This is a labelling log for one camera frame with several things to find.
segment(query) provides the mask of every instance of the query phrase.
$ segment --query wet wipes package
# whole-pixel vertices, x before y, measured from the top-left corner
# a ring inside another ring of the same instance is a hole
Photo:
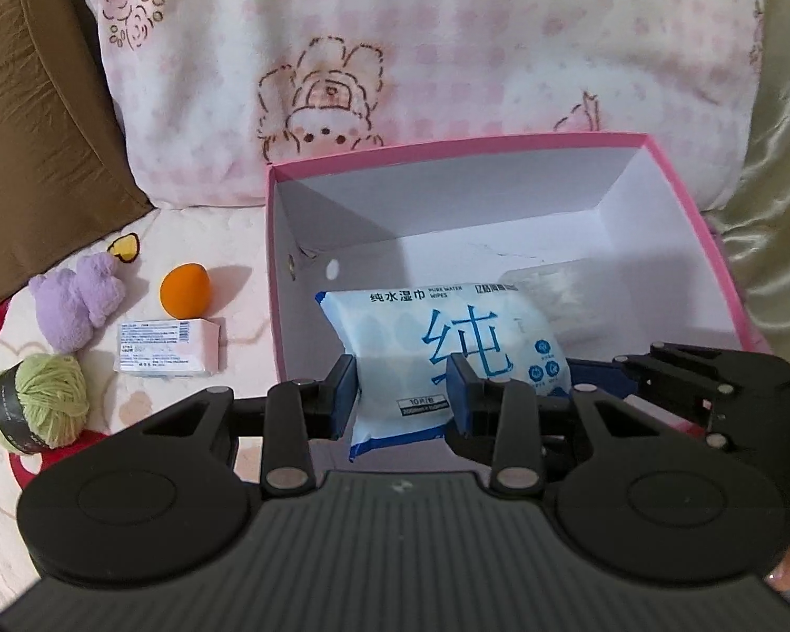
[[[351,458],[440,437],[451,419],[448,354],[465,354],[480,377],[569,392],[570,373],[547,320],[513,284],[453,284],[320,292],[319,302],[357,359],[360,398]]]

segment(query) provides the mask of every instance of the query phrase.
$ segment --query pink patterned pillowcase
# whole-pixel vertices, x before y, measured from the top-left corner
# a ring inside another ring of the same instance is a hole
[[[701,207],[739,176],[762,0],[87,0],[137,183],[258,204],[268,162],[637,130]]]

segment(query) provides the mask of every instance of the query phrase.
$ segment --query small pink box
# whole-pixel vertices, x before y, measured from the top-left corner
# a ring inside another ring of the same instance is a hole
[[[645,134],[442,141],[273,166],[267,230],[281,380],[322,378],[343,352],[318,291],[495,283],[577,259],[606,271],[596,294],[609,331],[567,356],[611,360],[658,340],[754,348],[710,231]]]

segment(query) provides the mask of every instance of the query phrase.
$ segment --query orange makeup sponge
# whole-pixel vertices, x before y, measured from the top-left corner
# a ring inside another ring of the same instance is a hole
[[[173,318],[201,318],[211,303],[211,278],[204,266],[186,263],[166,274],[159,295],[161,306]]]

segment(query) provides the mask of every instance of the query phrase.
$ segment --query bed sheet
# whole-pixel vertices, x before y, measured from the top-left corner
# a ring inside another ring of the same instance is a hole
[[[73,268],[77,257],[102,251],[127,232],[141,239],[138,259],[124,264],[118,273],[128,289],[123,305],[78,354],[91,402],[89,429],[116,433],[212,384],[228,385],[241,397],[265,394],[274,384],[264,217],[264,209],[153,211],[60,264]],[[221,326],[220,373],[162,379],[114,372],[118,323],[166,318],[158,287],[167,271],[189,262],[201,263],[211,274],[214,291],[206,317]],[[30,354],[50,351],[38,330],[34,300],[24,288],[9,302],[0,332],[0,371]],[[0,447],[0,609],[37,577],[17,532],[15,504],[20,488],[8,456]],[[242,440],[238,474],[256,479],[259,458],[260,440]],[[39,462],[39,457],[23,460],[32,472],[37,472]]]

